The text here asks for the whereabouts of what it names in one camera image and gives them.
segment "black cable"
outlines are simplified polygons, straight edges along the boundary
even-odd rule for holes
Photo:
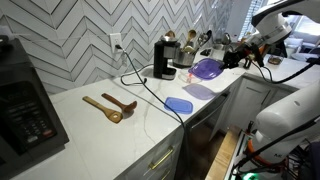
[[[133,63],[132,63],[132,60],[131,60],[129,54],[128,54],[120,45],[116,45],[116,48],[117,48],[117,49],[120,49],[120,50],[123,50],[123,52],[126,54],[126,56],[128,57],[131,65],[132,65],[132,67],[133,67],[133,70],[135,71],[135,74],[138,76],[141,84],[142,84],[156,99],[158,99],[158,101],[160,101],[164,106],[166,106],[168,109],[170,109],[170,110],[178,117],[178,119],[179,119],[179,121],[180,121],[180,124],[181,124],[181,126],[182,126],[182,128],[183,128],[185,137],[186,137],[186,138],[185,138],[185,143],[186,143],[186,147],[187,147],[187,148],[186,148],[187,166],[188,166],[188,169],[189,169],[188,173],[189,173],[190,179],[192,179],[192,178],[191,178],[191,175],[190,175],[190,158],[189,158],[189,142],[188,142],[188,137],[189,137],[189,135],[188,135],[188,131],[187,131],[186,127],[185,127],[185,124],[184,124],[182,118],[179,116],[179,114],[178,114],[176,111],[174,111],[170,106],[168,106],[166,103],[164,103],[156,94],[154,94],[154,92],[152,92],[152,91],[148,88],[148,86],[145,85],[144,81],[142,81],[139,73],[137,72],[136,68],[134,67],[134,65],[133,65]]]
[[[244,159],[240,160],[233,168],[232,171],[238,167],[242,167],[245,163],[247,163],[250,159],[254,158],[255,156],[258,156],[261,152],[265,151],[266,149],[270,148],[271,146],[273,146],[274,144],[280,142],[281,140],[287,138],[288,136],[291,136],[293,134],[296,134],[300,131],[303,131],[305,129],[308,129],[309,127],[315,125],[318,121],[318,118],[320,117],[320,115],[316,116],[315,118],[307,121],[306,123],[298,126],[297,128],[289,131],[288,133],[280,136],[279,138],[275,139],[274,141],[270,142],[269,144],[266,144],[265,146],[261,147],[260,149],[258,149],[257,151],[248,154]]]
[[[148,66],[152,66],[152,65],[153,65],[153,64],[148,64],[148,65],[146,65],[146,66],[143,66],[143,67],[142,67],[141,69],[139,69],[137,72],[140,72],[140,71],[142,71],[144,68],[146,68],[146,67],[148,67]],[[127,83],[125,83],[125,82],[123,81],[123,77],[125,77],[125,76],[130,76],[130,75],[132,75],[132,74],[135,74],[135,72],[122,75],[122,76],[120,77],[121,83],[122,83],[123,85],[125,85],[125,86],[132,86],[132,85],[142,84],[141,82],[139,82],[139,83],[130,83],[130,84],[127,84]],[[144,78],[143,84],[145,84],[146,82],[147,82],[147,78]]]
[[[269,74],[270,74],[270,80],[271,80],[271,81],[268,81],[268,80],[266,80],[266,78],[264,77],[264,74],[262,73],[261,68],[260,68],[259,66],[257,66],[254,62],[252,62],[252,64],[259,69],[259,71],[260,71],[263,79],[264,79],[266,82],[272,83],[272,84],[281,84],[281,83],[287,82],[287,81],[289,81],[289,80],[291,80],[291,79],[299,76],[300,74],[302,74],[303,72],[305,72],[306,70],[308,70],[309,68],[311,68],[313,65],[315,65],[315,63],[310,63],[310,64],[306,65],[304,68],[300,69],[298,72],[296,72],[296,73],[292,74],[291,76],[289,76],[289,77],[287,77],[287,78],[285,78],[285,79],[282,79],[282,80],[280,80],[280,81],[273,81],[273,80],[272,80],[272,75],[271,75],[270,69],[267,68],[267,67],[264,67],[265,69],[267,69],[267,70],[269,71]]]
[[[273,80],[272,80],[272,73],[271,73],[270,69],[267,68],[267,67],[265,67],[265,66],[263,66],[262,68],[266,69],[266,70],[269,72],[270,80],[271,80],[271,82],[272,82],[272,81],[273,81]]]

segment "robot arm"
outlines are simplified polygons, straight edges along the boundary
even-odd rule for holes
[[[241,59],[254,54],[260,67],[263,67],[263,57],[259,52],[262,45],[271,45],[286,39],[291,33],[291,27],[283,15],[306,15],[320,23],[318,7],[320,0],[282,0],[261,8],[253,17],[251,24],[258,30],[233,52],[226,52],[222,69],[238,67]]]

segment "kitchen counter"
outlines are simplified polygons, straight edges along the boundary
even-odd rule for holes
[[[197,54],[196,61],[204,58]],[[284,59],[279,66],[267,64],[274,80],[283,79],[302,67],[305,62]],[[192,119],[211,100],[199,100],[188,94],[182,87],[188,85],[177,76],[173,81],[155,79],[153,67],[147,67],[140,74],[146,77],[146,85],[165,101],[167,97],[176,97],[191,101],[193,113],[180,115],[184,122]],[[227,69],[211,81],[202,81],[204,85],[219,95],[242,76],[260,77],[253,65],[249,70],[243,68]],[[320,66],[311,69],[285,83],[287,87],[303,88],[320,79]],[[126,83],[139,82],[136,75],[124,78]],[[120,111],[120,108],[101,97],[108,93],[124,104],[133,101],[138,106],[133,114],[115,124],[105,115],[82,100],[89,96],[108,108]],[[106,79],[81,88],[72,89],[50,97],[70,142],[65,149],[49,159],[31,167],[13,179],[113,179],[137,161],[152,147],[180,126],[176,116],[164,109],[147,90],[139,86],[124,86],[120,78]]]

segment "electrical outlet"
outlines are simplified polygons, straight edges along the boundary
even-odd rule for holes
[[[117,44],[119,44],[122,47],[122,39],[121,39],[120,33],[110,34],[110,43],[111,43],[111,50],[113,53],[122,52],[122,50],[119,50],[115,47]]]

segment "gold drawer pull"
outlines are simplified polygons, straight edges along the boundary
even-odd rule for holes
[[[155,169],[155,168],[157,168],[164,160],[166,160],[166,159],[172,154],[173,150],[174,150],[173,147],[170,146],[170,147],[168,148],[167,154],[164,155],[164,156],[160,159],[160,161],[158,161],[156,164],[154,164],[153,162],[151,162],[151,163],[149,164],[149,168],[152,169],[152,170]]]
[[[167,170],[163,173],[163,176],[162,176],[161,180],[165,180],[169,174],[170,174],[170,169],[167,169]]]

